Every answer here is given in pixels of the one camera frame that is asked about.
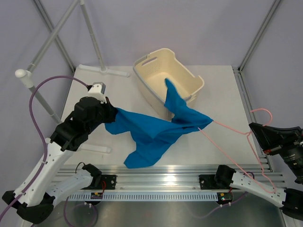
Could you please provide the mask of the pink wire hanger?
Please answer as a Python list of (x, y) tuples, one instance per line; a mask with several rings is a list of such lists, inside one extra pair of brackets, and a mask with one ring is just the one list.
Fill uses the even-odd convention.
[(271, 186), (266, 189), (256, 180), (253, 182), (264, 192), (270, 194), (277, 192), (272, 180), (265, 175), (265, 169), (257, 154), (256, 146), (252, 142), (252, 131), (248, 127), (247, 120), (242, 122), (235, 114), (226, 120), (223, 120), (222, 117), (215, 117), (212, 123), (204, 129), (199, 128), (199, 131), (245, 176), (249, 174), (241, 165), (247, 162), (257, 164), (262, 176), (267, 179)]

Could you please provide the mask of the blue t shirt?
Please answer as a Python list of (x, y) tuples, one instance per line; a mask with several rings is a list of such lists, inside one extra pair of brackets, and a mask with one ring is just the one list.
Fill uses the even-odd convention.
[(131, 134), (136, 149), (124, 161), (127, 168), (154, 165), (182, 135), (202, 130), (213, 122), (209, 116), (189, 108), (169, 79), (165, 79), (165, 84), (167, 93), (164, 106), (174, 114), (171, 121), (119, 108), (116, 120), (105, 125), (113, 135), (124, 132)]

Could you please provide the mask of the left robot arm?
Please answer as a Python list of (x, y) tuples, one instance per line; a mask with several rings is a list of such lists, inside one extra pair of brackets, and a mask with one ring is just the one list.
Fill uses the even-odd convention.
[(88, 136), (99, 125), (114, 122), (116, 114), (117, 109), (107, 97), (81, 98), (65, 121), (56, 127), (50, 142), (43, 144), (44, 154), (27, 179), (17, 189), (3, 194), (8, 208), (15, 208), (23, 220), (37, 225), (50, 216), (57, 204), (78, 190), (105, 187), (102, 172), (92, 164), (54, 187), (50, 183)]

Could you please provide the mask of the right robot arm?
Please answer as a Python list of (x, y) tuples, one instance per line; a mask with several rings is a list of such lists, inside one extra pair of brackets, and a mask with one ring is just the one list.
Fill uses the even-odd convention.
[[(263, 152), (267, 155), (279, 155), (296, 176), (295, 183), (303, 183), (303, 130), (297, 126), (292, 128), (276, 128), (250, 123)], [(240, 173), (227, 165), (219, 165), (214, 176), (215, 184), (220, 187), (231, 187), (245, 190), (253, 195), (271, 202), (282, 210), (282, 213), (302, 221), (303, 192), (291, 188), (275, 188), (255, 180), (250, 175)]]

